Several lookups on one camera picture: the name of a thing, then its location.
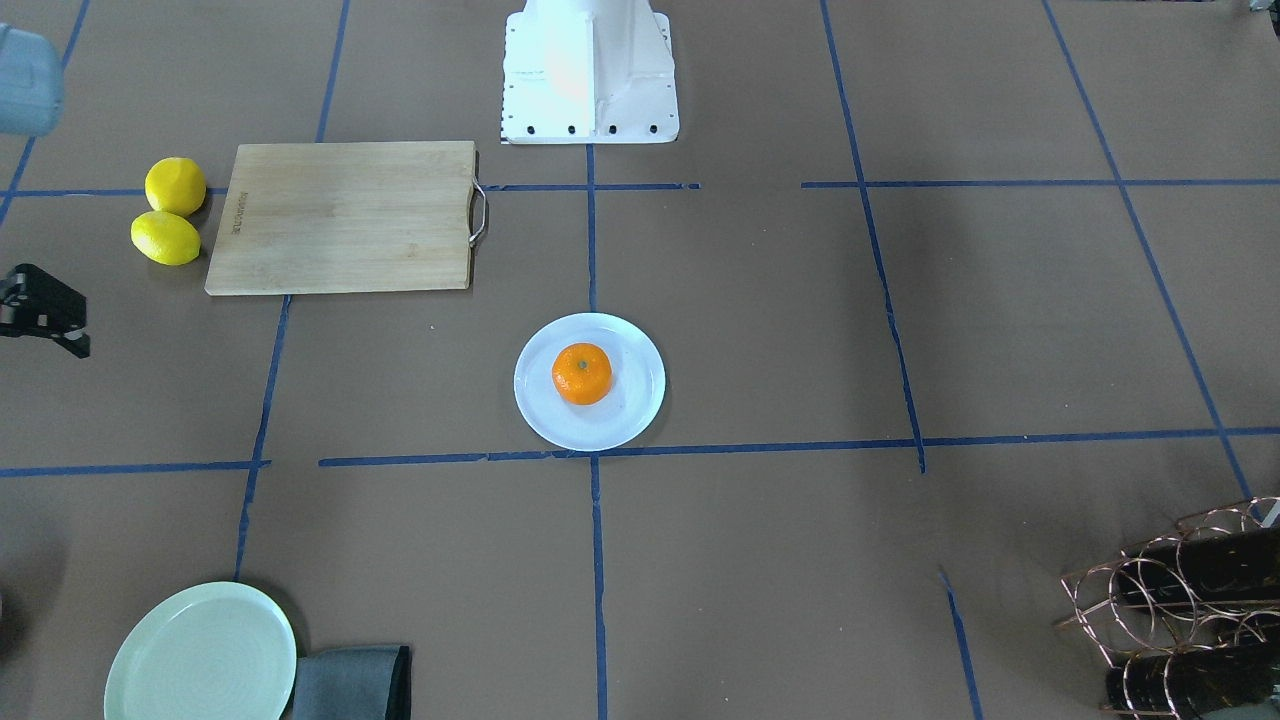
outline orange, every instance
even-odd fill
[[[573,405],[591,405],[609,393],[613,368],[609,356],[590,342],[576,342],[556,356],[552,380],[561,397]]]

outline wooden cutting board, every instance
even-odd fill
[[[461,290],[471,141],[241,145],[209,295]]]

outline wine bottle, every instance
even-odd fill
[[[1174,711],[1183,720],[1280,717],[1280,643],[1140,657],[1129,662],[1128,682],[1124,674],[1107,673],[1116,710]]]
[[[1187,589],[1204,602],[1280,601],[1280,527],[1184,541],[1144,550],[1139,557],[1160,562],[1130,562],[1117,577],[1117,600],[1146,607],[1142,588],[1157,603],[1185,605]]]

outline napkin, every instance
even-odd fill
[[[298,660],[294,720],[408,720],[408,646],[344,647]]]

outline white plate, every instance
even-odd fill
[[[590,342],[609,356],[613,387],[604,400],[573,405],[552,382],[561,350]],[[595,452],[640,434],[662,407],[667,372],[662,355],[640,328],[604,313],[561,318],[534,333],[516,361],[516,405],[538,434],[561,447]]]
[[[284,612],[239,583],[206,583],[157,605],[111,664],[106,720],[279,720],[298,655]]]

